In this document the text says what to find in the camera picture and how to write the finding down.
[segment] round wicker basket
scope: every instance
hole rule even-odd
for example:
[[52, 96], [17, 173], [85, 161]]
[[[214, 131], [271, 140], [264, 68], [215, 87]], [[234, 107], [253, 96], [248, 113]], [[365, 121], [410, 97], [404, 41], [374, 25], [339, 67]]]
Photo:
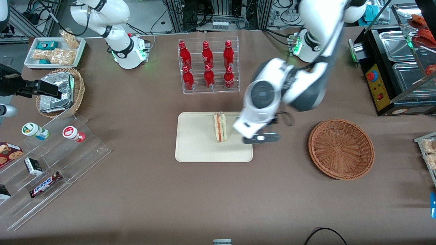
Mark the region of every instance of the round wicker basket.
[[[69, 111], [72, 112], [72, 113], [75, 113], [79, 109], [80, 104], [82, 103], [83, 94], [85, 93], [85, 84], [83, 83], [82, 76], [74, 68], [60, 68], [60, 69], [56, 69], [56, 70], [50, 72], [50, 74], [58, 73], [58, 72], [69, 72], [74, 77], [74, 104], [69, 109]], [[61, 114], [63, 112], [63, 111], [60, 111], [60, 112], [44, 113], [44, 112], [42, 112], [39, 109], [39, 102], [40, 101], [41, 101], [41, 97], [40, 96], [36, 96], [36, 109], [43, 116], [50, 117], [50, 118], [55, 118], [57, 115], [59, 115], [59, 114]]]
[[364, 176], [374, 163], [374, 146], [356, 124], [331, 119], [318, 124], [309, 136], [309, 154], [326, 175], [339, 180]]

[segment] white tray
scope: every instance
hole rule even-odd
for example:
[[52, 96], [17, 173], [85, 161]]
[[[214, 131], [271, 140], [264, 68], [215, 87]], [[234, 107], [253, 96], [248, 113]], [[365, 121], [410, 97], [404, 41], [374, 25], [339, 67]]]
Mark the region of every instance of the white tray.
[[84, 38], [77, 37], [77, 40], [79, 41], [79, 47], [77, 48], [77, 55], [74, 59], [74, 62], [72, 65], [59, 65], [59, 64], [40, 64], [39, 60], [32, 59], [33, 50], [36, 49], [36, 46], [39, 42], [44, 41], [57, 41], [58, 42], [58, 48], [62, 49], [70, 49], [68, 47], [67, 43], [63, 39], [63, 37], [37, 37], [35, 40], [33, 40], [32, 46], [30, 47], [29, 53], [27, 54], [26, 60], [24, 61], [24, 65], [28, 68], [33, 69], [58, 69], [58, 68], [75, 68], [78, 66], [80, 57], [82, 56], [83, 50], [85, 49], [86, 41]]
[[249, 162], [252, 144], [244, 144], [233, 123], [240, 112], [224, 112], [227, 141], [218, 143], [215, 136], [215, 112], [183, 112], [177, 123], [176, 160], [179, 162]]

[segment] beige tray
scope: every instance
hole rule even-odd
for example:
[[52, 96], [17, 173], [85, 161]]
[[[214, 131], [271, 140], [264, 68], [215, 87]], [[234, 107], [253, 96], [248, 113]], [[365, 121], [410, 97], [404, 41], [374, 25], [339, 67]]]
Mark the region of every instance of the beige tray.
[[177, 123], [176, 160], [179, 162], [249, 162], [252, 144], [244, 144], [233, 123], [240, 112], [224, 112], [227, 121], [225, 142], [216, 142], [215, 112], [183, 112]]

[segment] table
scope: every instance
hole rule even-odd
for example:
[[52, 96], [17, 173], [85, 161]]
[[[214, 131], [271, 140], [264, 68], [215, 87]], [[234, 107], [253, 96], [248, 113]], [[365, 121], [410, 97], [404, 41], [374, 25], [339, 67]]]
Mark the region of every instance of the table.
[[[86, 91], [79, 113], [112, 152], [71, 188], [1, 244], [303, 244], [319, 226], [337, 230], [348, 244], [434, 244], [429, 214], [434, 190], [413, 139], [435, 131], [430, 116], [377, 117], [365, 79], [347, 47], [360, 27], [347, 27], [323, 102], [291, 112], [296, 124], [275, 126], [277, 143], [254, 145], [249, 163], [179, 163], [174, 158], [182, 112], [239, 111], [257, 66], [286, 59], [286, 46], [260, 31], [158, 36], [150, 61], [123, 70], [103, 39], [88, 39], [80, 73]], [[241, 93], [183, 95], [177, 40], [239, 35]], [[297, 62], [291, 57], [290, 62]], [[25, 79], [48, 71], [25, 68]], [[1, 126], [2, 139], [24, 139], [28, 121], [44, 125], [34, 99], [18, 98], [17, 116]], [[331, 118], [363, 128], [375, 147], [371, 171], [358, 180], [334, 180], [319, 171], [307, 150], [310, 131]], [[330, 231], [310, 244], [340, 244]]]

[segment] aluminum foil package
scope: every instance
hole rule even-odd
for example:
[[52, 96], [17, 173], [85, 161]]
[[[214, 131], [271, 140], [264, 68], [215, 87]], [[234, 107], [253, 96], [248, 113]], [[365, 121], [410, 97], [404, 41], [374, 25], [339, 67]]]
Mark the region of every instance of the aluminum foil package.
[[69, 109], [74, 99], [74, 77], [69, 72], [58, 72], [48, 74], [41, 78], [42, 81], [54, 84], [59, 87], [62, 93], [60, 99], [51, 96], [41, 95], [39, 109], [44, 113], [59, 112]]

